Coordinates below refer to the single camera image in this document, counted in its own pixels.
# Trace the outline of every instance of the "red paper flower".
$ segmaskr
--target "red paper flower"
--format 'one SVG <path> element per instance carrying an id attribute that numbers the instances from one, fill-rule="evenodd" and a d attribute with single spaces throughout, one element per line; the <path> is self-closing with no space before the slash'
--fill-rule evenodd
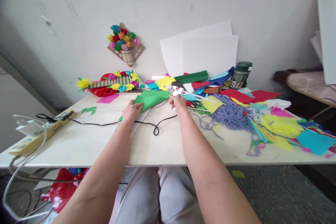
<path id="1" fill-rule="evenodd" d="M 115 43 L 117 43 L 120 40 L 119 36 L 116 35 L 114 35 L 112 38 Z"/>
<path id="2" fill-rule="evenodd" d="M 124 28 L 121 28 L 120 31 L 123 32 L 125 35 L 128 33 L 128 31 Z"/>

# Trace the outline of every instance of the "blue paper flower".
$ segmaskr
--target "blue paper flower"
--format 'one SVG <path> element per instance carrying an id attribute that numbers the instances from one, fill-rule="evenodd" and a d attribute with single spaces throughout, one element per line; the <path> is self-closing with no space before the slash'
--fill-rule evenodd
<path id="1" fill-rule="evenodd" d="M 125 85 L 122 85 L 120 88 L 118 88 L 119 92 L 126 91 L 127 87 Z"/>
<path id="2" fill-rule="evenodd" d="M 120 32 L 120 28 L 119 28 L 118 25 L 112 25 L 112 26 L 111 26 L 111 29 L 112 29 L 112 31 L 115 31 L 116 33 L 119 33 L 119 32 Z"/>

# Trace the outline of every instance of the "table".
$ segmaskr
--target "table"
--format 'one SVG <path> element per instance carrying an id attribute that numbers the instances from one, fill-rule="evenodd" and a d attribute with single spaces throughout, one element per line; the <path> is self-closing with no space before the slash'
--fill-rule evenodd
<path id="1" fill-rule="evenodd" d="M 71 106 L 78 114 L 74 118 L 82 123 L 106 124 L 116 122 L 129 100 L 138 93 L 121 93 L 109 104 L 96 103 L 100 98 L 88 94 Z M 96 106 L 96 113 L 81 113 L 85 107 Z M 152 108 L 144 122 L 157 124 L 159 121 L 174 116 L 166 102 L 159 108 Z M 199 119 L 193 116 L 200 127 Z M 68 122 L 60 131 L 47 140 L 37 155 L 26 164 L 31 168 L 90 167 L 99 156 L 117 125 L 93 126 Z M 182 149 L 180 123 L 177 117 L 163 121 L 159 125 L 160 134 L 154 136 L 154 127 L 141 124 L 131 137 L 131 155 L 128 166 L 185 166 Z M 294 151 L 280 149 L 274 144 L 267 144 L 259 157 L 247 156 L 251 143 L 251 134 L 241 130 L 229 130 L 221 126 L 216 132 L 225 140 L 219 139 L 212 131 L 202 129 L 202 133 L 211 143 L 221 160 L 226 165 L 282 165 L 282 164 L 325 164 L 336 163 L 336 156 L 329 159 L 307 153 L 300 147 Z M 0 168 L 8 168 L 13 158 L 7 151 L 0 154 Z"/>

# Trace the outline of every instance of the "hand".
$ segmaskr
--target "hand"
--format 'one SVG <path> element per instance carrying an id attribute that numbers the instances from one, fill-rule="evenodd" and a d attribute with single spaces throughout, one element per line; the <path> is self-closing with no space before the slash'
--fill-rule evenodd
<path id="1" fill-rule="evenodd" d="M 129 101 L 128 105 L 122 111 L 122 121 L 133 123 L 140 115 L 142 103 L 133 104 L 134 100 Z"/>
<path id="2" fill-rule="evenodd" d="M 179 95 L 178 97 L 170 95 L 169 98 L 171 101 L 169 104 L 171 105 L 171 109 L 174 108 L 174 102 L 175 102 L 175 107 L 176 107 L 176 112 L 178 115 L 183 114 L 183 112 L 188 112 L 187 110 L 187 105 L 186 105 L 186 99 Z"/>

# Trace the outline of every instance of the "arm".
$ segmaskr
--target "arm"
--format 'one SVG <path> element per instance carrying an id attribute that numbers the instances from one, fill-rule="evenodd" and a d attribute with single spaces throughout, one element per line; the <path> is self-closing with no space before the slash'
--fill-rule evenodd
<path id="1" fill-rule="evenodd" d="M 175 101 L 180 118 L 183 152 L 205 222 L 261 223 L 229 171 L 188 113 L 185 99 L 181 96 L 170 98 Z"/>
<path id="2" fill-rule="evenodd" d="M 142 103 L 139 106 L 133 102 L 123 110 L 122 122 L 54 224 L 109 222 L 119 181 L 130 156 L 131 126 L 142 109 Z"/>

